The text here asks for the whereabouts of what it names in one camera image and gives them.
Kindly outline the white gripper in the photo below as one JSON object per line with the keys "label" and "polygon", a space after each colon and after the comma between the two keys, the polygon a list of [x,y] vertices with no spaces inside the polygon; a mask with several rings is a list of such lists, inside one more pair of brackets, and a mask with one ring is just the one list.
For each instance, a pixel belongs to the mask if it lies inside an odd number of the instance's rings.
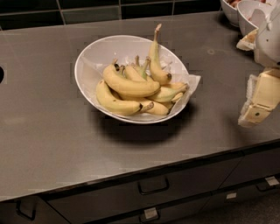
{"label": "white gripper", "polygon": [[247,83],[247,100],[238,124],[254,127],[263,122],[280,103],[280,3],[259,26],[240,39],[236,47],[254,51],[255,61],[265,68],[258,76],[251,74]]}

